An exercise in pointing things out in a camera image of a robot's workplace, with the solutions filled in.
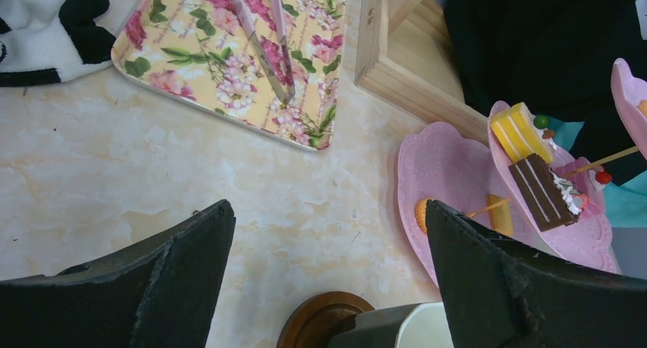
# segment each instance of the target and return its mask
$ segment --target yellow floral tray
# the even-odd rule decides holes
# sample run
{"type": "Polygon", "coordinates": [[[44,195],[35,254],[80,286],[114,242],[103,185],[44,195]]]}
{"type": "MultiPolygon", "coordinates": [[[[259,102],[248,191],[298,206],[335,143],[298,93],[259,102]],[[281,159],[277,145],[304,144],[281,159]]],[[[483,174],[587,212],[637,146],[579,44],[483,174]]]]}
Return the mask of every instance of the yellow floral tray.
{"type": "MultiPolygon", "coordinates": [[[[282,1],[296,88],[288,104],[272,91],[230,0],[140,0],[114,43],[112,60],[149,89],[300,148],[326,149],[336,114],[345,2],[282,1]]],[[[245,2],[264,50],[274,52],[272,65],[280,64],[269,0],[245,2]]]]}

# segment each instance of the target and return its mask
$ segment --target pink plate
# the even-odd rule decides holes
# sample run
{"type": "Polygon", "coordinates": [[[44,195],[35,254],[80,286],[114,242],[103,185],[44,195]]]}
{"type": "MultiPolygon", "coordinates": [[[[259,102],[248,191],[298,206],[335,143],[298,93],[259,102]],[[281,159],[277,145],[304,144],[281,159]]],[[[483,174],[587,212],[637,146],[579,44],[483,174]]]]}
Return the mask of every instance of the pink plate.
{"type": "MultiPolygon", "coordinates": [[[[490,111],[490,118],[499,111],[508,109],[510,106],[503,101],[497,101],[490,111]]],[[[521,215],[526,222],[539,234],[539,236],[548,244],[548,246],[563,259],[569,262],[589,266],[591,268],[604,270],[607,272],[616,271],[616,263],[609,253],[611,244],[611,225],[604,214],[591,215],[591,217],[582,218],[578,223],[567,227],[557,227],[550,231],[540,232],[530,210],[523,200],[519,187],[512,179],[512,174],[508,166],[512,164],[510,157],[507,156],[499,141],[489,130],[490,123],[488,120],[488,138],[494,165],[497,168],[501,179],[510,191],[513,203],[517,209],[521,210],[521,215]]],[[[567,163],[575,161],[568,151],[558,148],[551,167],[558,168],[567,163]]]]}
{"type": "Polygon", "coordinates": [[[638,110],[640,101],[647,100],[647,82],[634,77],[627,62],[618,58],[611,72],[611,92],[620,119],[647,159],[647,118],[638,110]]]}
{"type": "MultiPolygon", "coordinates": [[[[458,211],[473,212],[487,205],[488,194],[509,197],[490,151],[475,140],[461,137],[450,124],[433,123],[402,143],[398,159],[400,216],[411,246],[436,285],[429,241],[416,222],[417,203],[435,198],[458,211]]],[[[511,213],[514,238],[530,244],[534,232],[514,208],[511,213]]],[[[478,214],[475,220],[490,227],[487,212],[478,214]]]]}

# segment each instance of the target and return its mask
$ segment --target chocolate cake slice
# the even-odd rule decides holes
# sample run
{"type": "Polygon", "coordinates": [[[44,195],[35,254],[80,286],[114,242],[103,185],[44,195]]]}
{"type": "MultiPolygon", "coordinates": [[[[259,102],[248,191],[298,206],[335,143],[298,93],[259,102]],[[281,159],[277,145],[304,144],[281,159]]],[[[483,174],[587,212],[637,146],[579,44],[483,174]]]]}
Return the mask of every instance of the chocolate cake slice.
{"type": "Polygon", "coordinates": [[[539,155],[533,153],[511,165],[510,172],[541,231],[578,221],[579,210],[572,204],[570,189],[562,188],[568,182],[555,175],[539,155]]]}

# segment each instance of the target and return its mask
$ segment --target wooden stand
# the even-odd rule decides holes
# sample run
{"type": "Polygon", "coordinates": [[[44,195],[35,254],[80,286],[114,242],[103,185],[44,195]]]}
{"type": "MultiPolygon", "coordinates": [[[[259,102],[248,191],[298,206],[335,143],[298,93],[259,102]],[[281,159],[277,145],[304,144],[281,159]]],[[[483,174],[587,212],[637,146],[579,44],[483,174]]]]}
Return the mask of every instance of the wooden stand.
{"type": "Polygon", "coordinates": [[[424,121],[488,143],[487,118],[463,102],[442,8],[432,0],[363,0],[356,84],[424,121]]]}
{"type": "Polygon", "coordinates": [[[330,338],[351,330],[342,321],[361,312],[375,310],[363,298],[347,292],[317,295],[292,313],[281,332],[277,348],[326,348],[330,338]]]}

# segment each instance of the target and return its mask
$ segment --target tongs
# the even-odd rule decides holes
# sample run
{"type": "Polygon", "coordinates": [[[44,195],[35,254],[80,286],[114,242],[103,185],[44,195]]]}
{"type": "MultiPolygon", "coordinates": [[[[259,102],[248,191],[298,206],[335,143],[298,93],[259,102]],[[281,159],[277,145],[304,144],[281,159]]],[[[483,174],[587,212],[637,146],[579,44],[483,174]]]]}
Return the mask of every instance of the tongs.
{"type": "Polygon", "coordinates": [[[240,25],[243,27],[243,30],[245,30],[247,38],[254,47],[256,55],[259,57],[260,65],[263,68],[263,71],[265,71],[269,84],[272,86],[272,89],[274,89],[276,97],[282,103],[288,104],[288,102],[295,96],[295,80],[292,75],[292,63],[290,61],[290,52],[288,50],[288,34],[287,29],[285,28],[285,17],[283,16],[281,0],[270,0],[272,19],[276,26],[276,34],[282,52],[281,61],[275,62],[275,65],[272,64],[272,61],[269,58],[269,52],[266,52],[265,49],[263,49],[259,36],[256,34],[252,13],[249,10],[247,3],[245,3],[245,0],[231,1],[236,14],[238,15],[240,25]],[[281,69],[282,66],[285,68],[285,73],[277,71],[277,69],[281,69]],[[285,76],[285,87],[281,84],[281,80],[279,79],[280,76],[285,76]]]}

